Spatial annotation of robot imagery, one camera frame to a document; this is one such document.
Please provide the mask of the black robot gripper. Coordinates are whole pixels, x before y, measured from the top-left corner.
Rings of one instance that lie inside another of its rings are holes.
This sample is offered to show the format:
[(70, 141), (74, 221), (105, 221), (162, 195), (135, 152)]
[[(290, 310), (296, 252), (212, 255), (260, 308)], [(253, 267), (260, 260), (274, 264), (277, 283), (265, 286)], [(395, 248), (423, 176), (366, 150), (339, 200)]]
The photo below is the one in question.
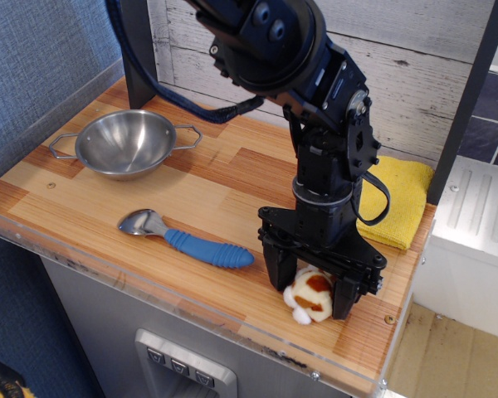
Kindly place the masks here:
[[(355, 200), (334, 207), (298, 201), (295, 210), (260, 208), (259, 239), (271, 285), (282, 291), (291, 284), (298, 260), (332, 274), (338, 278), (332, 310), (336, 320), (345, 320), (364, 294), (376, 294), (387, 260), (359, 234), (357, 212)], [(345, 276), (349, 271), (358, 273), (359, 280)]]

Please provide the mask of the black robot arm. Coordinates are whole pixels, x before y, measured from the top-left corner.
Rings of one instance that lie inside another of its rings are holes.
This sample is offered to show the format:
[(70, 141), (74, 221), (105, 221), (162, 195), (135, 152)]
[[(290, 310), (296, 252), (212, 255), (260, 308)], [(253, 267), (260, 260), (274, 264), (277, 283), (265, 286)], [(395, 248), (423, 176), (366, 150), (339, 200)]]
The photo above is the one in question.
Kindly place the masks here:
[(258, 211), (271, 284), (285, 289), (304, 260), (334, 276), (332, 315), (347, 318), (382, 284), (386, 259), (359, 234), (365, 183), (380, 144), (361, 70), (329, 38), (312, 1), (196, 1), (211, 56), (235, 85), (282, 107), (297, 159), (295, 208)]

